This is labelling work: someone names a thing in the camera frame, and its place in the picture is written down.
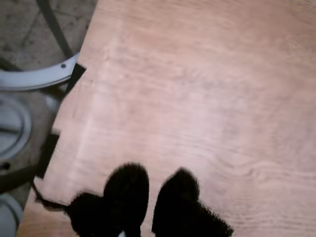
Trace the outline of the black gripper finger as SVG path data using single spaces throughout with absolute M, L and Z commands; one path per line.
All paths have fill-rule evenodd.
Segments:
M 157 237 L 230 237 L 234 230 L 199 201 L 199 184 L 179 168 L 162 185 L 154 208 L 152 233 Z
M 137 163 L 119 166 L 109 176 L 103 195 L 81 193 L 65 208 L 80 237 L 141 236 L 149 203 L 149 177 Z

